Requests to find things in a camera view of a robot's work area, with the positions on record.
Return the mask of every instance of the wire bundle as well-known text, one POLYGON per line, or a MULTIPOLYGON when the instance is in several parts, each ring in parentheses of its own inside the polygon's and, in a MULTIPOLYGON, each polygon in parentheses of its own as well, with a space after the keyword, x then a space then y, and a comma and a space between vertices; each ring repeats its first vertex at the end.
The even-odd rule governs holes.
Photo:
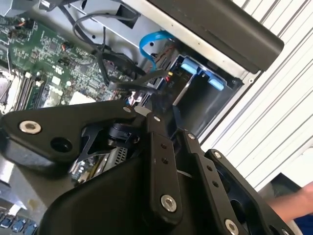
POLYGON ((141 71, 141 75, 143 75, 140 79, 137 79, 133 82, 122 82, 119 79, 116 78, 110 78, 107 73, 107 69, 103 63, 103 60, 112 61, 114 64, 116 63, 122 63, 122 61, 127 61, 129 68, 133 69, 137 68, 137 66, 133 63, 133 61, 128 58, 125 54, 122 53, 116 53, 111 51, 110 47, 105 45, 105 28, 104 28, 104 41, 103 44, 95 44, 79 27, 79 23, 86 21, 88 19, 91 19, 93 17, 106 17, 106 18, 113 18, 117 20, 123 20, 123 21, 133 21, 135 20, 138 15, 136 15, 133 18, 125 18, 121 16, 112 15, 109 13, 91 13, 87 14, 78 20, 74 20, 74 18, 70 15, 70 13, 65 9, 64 6, 59 6, 60 10, 64 13, 66 18, 69 20, 69 22, 72 24, 72 31, 73 33, 83 42, 91 45, 91 47, 94 49, 96 61, 98 63, 99 69, 101 71, 101 75, 103 77, 104 83, 106 86, 110 86, 111 89, 115 89, 119 92, 130 92, 130 91, 136 91, 136 92, 145 92, 148 94, 155 94, 159 93, 158 90, 144 86, 144 84, 152 79, 156 79, 163 76, 170 76, 168 71, 159 70, 155 73, 149 73, 145 75, 144 71, 141 71))

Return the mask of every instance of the chip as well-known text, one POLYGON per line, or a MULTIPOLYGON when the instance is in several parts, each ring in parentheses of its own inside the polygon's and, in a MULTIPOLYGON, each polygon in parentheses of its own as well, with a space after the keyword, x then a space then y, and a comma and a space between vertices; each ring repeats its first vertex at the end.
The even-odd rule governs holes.
POLYGON ((31 53, 31 55, 30 55, 30 57, 31 57, 31 58, 34 58, 34 59, 36 59, 37 54, 36 54, 36 53, 34 53, 34 52, 32 52, 32 53, 31 53))
POLYGON ((49 48, 52 51, 56 51, 58 49, 58 45, 55 44, 54 42, 51 42, 49 48))
POLYGON ((81 72, 82 74, 85 74, 87 71, 88 71, 88 66, 81 66, 81 67, 80 67, 80 72, 81 72))

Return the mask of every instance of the metal shutter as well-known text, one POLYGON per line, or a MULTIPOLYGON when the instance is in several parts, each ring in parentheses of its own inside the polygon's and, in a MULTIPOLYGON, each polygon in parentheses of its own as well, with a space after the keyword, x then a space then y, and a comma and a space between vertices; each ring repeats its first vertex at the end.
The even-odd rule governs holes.
POLYGON ((285 48, 202 148, 223 152, 260 190, 313 143, 313 1, 234 2, 278 35, 285 48))

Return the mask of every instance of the person's arm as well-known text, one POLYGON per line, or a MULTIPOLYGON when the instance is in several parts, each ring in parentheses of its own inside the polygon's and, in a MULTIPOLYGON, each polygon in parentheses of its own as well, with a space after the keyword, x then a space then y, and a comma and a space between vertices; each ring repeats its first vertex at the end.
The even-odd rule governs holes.
POLYGON ((285 222, 313 213, 313 182, 297 193, 275 198, 268 204, 285 222))

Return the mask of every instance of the black plastic mount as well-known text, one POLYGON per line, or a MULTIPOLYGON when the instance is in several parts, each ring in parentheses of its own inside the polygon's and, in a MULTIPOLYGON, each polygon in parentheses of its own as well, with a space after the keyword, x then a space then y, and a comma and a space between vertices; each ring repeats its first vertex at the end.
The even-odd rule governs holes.
MULTIPOLYGON (((175 109, 171 113, 178 115, 175 109)), ((38 235, 103 230, 111 235, 284 235, 286 230, 293 235, 222 153, 211 149, 204 154, 195 136, 178 124, 169 132, 173 123, 160 113, 139 115, 122 101, 2 117, 3 156, 46 176, 64 173, 87 146, 86 136, 96 142, 90 149, 104 151, 105 146, 108 151, 121 144, 136 150, 130 159, 60 196, 45 213, 38 235), (39 123, 41 132, 22 132, 24 120, 39 123), (86 131, 94 125, 102 130, 86 131), (56 145, 56 138, 66 142, 56 145)))

